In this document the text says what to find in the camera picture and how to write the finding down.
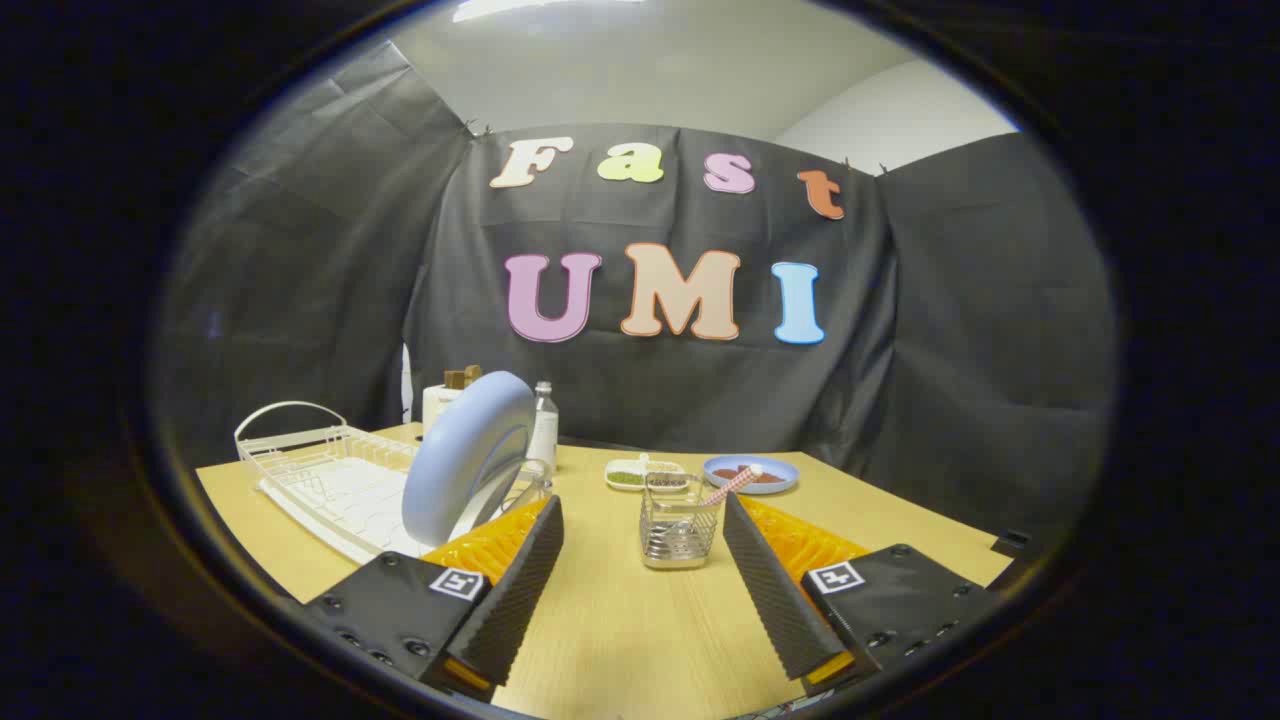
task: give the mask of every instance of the black curtain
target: black curtain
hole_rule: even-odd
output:
[[[384,44],[280,102],[230,154],[174,259],[154,401],[191,466],[282,400],[376,429],[399,415],[401,323],[471,133]],[[250,436],[329,424],[278,413]]]
[[[876,181],[901,286],[864,479],[1052,541],[1089,492],[1116,387],[1115,307],[1087,220],[1019,133]]]
[[[489,187],[516,140],[572,137],[545,172],[524,187]],[[609,147],[645,142],[662,150],[653,183],[596,173]],[[703,176],[709,154],[746,156],[755,190],[714,192]],[[828,220],[809,206],[804,170],[840,184],[845,210]],[[700,340],[686,328],[657,337],[623,334],[631,310],[634,242],[669,249],[681,273],[703,252],[741,258],[733,277],[736,340]],[[603,258],[591,281],[586,328],[559,343],[518,336],[507,318],[512,255],[550,260],[539,284],[543,315],[566,306],[570,252]],[[808,263],[826,340],[788,345],[773,263]],[[559,126],[476,138],[449,181],[404,322],[415,416],[424,386],[445,369],[477,364],[532,384],[548,379],[561,433],[667,451],[805,450],[838,466],[860,466],[888,366],[895,260],[873,178],[840,163],[712,132],[669,127]]]

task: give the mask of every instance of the orange letter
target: orange letter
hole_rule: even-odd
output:
[[[845,217],[845,209],[831,202],[831,193],[840,192],[840,186],[827,179],[827,173],[805,170],[796,173],[796,177],[804,181],[805,192],[809,193],[809,206],[815,213],[828,220],[838,220]]]
[[[733,340],[733,272],[742,264],[737,255],[723,250],[708,250],[698,259],[686,281],[676,266],[676,259],[666,245],[637,242],[626,249],[635,263],[635,290],[631,296],[631,315],[622,320],[622,332],[634,336],[655,336],[662,323],[654,305],[662,304],[672,334],[685,332],[694,307],[698,320],[692,331],[703,340]]]

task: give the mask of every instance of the white dish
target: white dish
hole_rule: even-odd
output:
[[[641,455],[635,460],[611,460],[604,466],[604,482],[614,489],[621,489],[625,492],[641,492],[644,491],[644,483],[616,483],[609,479],[611,473],[628,473],[632,475],[639,475],[644,478],[648,473],[678,473],[685,474],[685,469],[676,462],[662,462],[657,460],[649,460],[648,455]],[[681,487],[662,488],[664,491],[678,491],[689,487],[686,483]]]

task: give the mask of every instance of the yellow letter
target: yellow letter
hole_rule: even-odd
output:
[[[502,174],[489,181],[489,187],[520,187],[534,182],[530,165],[543,172],[552,165],[556,151],[568,152],[573,147],[572,137],[544,137],[541,140],[517,140],[511,143],[511,156],[502,168]]]
[[[685,332],[694,307],[698,320],[694,334],[703,340],[733,340],[733,272],[742,264],[737,255],[723,250],[708,250],[698,259],[689,279],[680,274],[676,259],[666,245],[637,242],[626,249],[635,263],[635,290],[631,296],[631,315],[622,320],[622,332],[634,336],[655,336],[662,323],[654,313],[660,302],[672,334]]]
[[[658,182],[662,179],[662,150],[648,142],[627,142],[609,147],[609,159],[596,169],[604,179],[634,179]]]

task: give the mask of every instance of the straw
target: straw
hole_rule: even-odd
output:
[[[746,486],[754,483],[756,478],[759,478],[763,474],[764,474],[764,468],[760,466],[759,464],[745,468],[741,473],[733,475],[732,480],[724,483],[718,491],[709,495],[707,500],[701,502],[701,506],[708,507],[710,505],[724,502],[724,498],[728,497],[728,493],[737,492],[745,488]]]

